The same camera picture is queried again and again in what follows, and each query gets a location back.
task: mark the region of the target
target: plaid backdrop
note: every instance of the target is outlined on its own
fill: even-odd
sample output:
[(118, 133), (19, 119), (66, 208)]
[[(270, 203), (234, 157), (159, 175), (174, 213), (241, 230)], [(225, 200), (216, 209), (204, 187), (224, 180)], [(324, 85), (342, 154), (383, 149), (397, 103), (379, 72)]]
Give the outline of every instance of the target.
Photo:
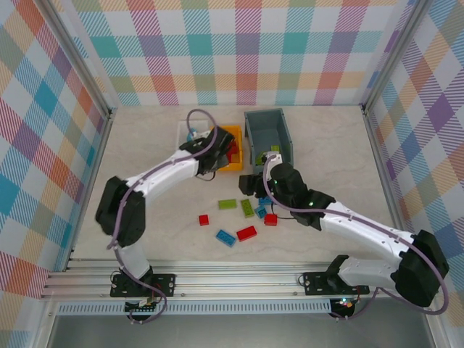
[(29, 338), (31, 310), (70, 243), (103, 124), (33, 1), (0, 0), (1, 348)]
[(72, 3), (123, 104), (296, 105), (360, 102), (398, 0)]
[(434, 232), (448, 259), (464, 339), (464, 1), (433, 3), (371, 115), (408, 229)]

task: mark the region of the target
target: red lego brick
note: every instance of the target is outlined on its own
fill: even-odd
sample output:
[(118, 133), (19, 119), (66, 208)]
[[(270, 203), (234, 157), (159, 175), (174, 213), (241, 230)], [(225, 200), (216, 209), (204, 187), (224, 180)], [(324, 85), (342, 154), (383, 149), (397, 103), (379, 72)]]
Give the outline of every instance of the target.
[(249, 226), (237, 232), (237, 237), (239, 238), (239, 241), (246, 241), (247, 239), (254, 237), (257, 234), (258, 233), (256, 232), (256, 229), (254, 228), (254, 226)]
[(208, 218), (208, 215), (200, 215), (198, 217), (198, 220), (200, 222), (200, 226), (206, 226), (210, 224), (210, 219)]
[(264, 217), (264, 224), (266, 226), (277, 226), (277, 215), (266, 214), (266, 216)]

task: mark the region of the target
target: blue lego brick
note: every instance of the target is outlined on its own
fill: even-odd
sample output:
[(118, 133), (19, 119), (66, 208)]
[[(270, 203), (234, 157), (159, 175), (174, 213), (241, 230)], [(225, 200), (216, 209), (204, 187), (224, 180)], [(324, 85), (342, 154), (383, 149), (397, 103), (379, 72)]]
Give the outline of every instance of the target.
[(232, 247), (237, 241), (237, 238), (235, 238), (234, 236), (231, 236), (229, 233), (223, 230), (220, 230), (219, 232), (217, 232), (216, 238), (219, 239), (221, 242), (223, 242), (228, 247)]
[(259, 198), (258, 199), (258, 204), (259, 205), (271, 205), (272, 202), (273, 201), (269, 197)]
[(254, 210), (254, 212), (256, 212), (256, 215), (258, 215), (258, 217), (259, 217), (260, 219), (264, 219), (264, 217), (265, 217), (266, 214), (268, 213), (268, 212), (266, 211), (266, 208), (264, 208), (263, 206), (259, 206), (258, 208), (256, 208), (256, 209)]

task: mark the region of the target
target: yellow bin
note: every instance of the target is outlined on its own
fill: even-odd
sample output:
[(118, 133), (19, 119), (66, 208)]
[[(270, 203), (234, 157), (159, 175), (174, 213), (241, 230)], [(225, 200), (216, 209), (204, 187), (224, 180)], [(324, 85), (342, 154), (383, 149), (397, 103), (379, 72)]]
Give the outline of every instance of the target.
[(219, 125), (221, 128), (228, 131), (235, 137), (239, 152), (231, 156), (231, 163), (227, 166), (220, 168), (220, 172), (227, 172), (231, 170), (243, 170), (244, 169), (244, 148), (241, 142), (241, 128), (239, 125)]

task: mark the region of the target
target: gray bin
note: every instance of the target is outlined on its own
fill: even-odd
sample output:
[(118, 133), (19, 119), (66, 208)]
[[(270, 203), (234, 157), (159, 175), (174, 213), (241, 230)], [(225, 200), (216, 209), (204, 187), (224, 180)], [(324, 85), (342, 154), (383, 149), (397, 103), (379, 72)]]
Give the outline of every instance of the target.
[(264, 166), (256, 164), (256, 156), (278, 145), (282, 159), (293, 165), (293, 143), (282, 109), (245, 112), (245, 136), (249, 139), (250, 164), (253, 173), (261, 173)]

